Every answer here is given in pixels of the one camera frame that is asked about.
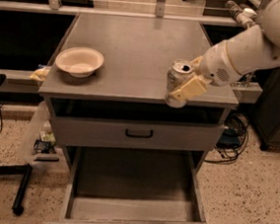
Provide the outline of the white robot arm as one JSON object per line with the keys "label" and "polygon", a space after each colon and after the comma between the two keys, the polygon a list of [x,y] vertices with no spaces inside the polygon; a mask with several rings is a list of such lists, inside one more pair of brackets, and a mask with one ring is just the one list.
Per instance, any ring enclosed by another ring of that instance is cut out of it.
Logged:
{"label": "white robot arm", "polygon": [[194,60],[173,63],[179,78],[168,80],[166,97],[173,104],[185,105],[203,95],[210,84],[226,86],[250,72],[280,67],[280,0],[270,0],[258,15],[259,21],[253,20],[256,14],[251,9],[234,1],[226,2],[226,8],[244,30]]}

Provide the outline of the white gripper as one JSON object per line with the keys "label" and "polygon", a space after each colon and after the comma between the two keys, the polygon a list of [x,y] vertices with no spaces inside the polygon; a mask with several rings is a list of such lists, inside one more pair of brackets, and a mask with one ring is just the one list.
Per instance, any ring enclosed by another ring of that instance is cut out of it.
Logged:
{"label": "white gripper", "polygon": [[203,55],[191,62],[203,75],[192,76],[170,91],[169,97],[177,101],[186,101],[205,94],[210,83],[213,86],[227,86],[242,77],[230,61],[226,40],[208,48]]}

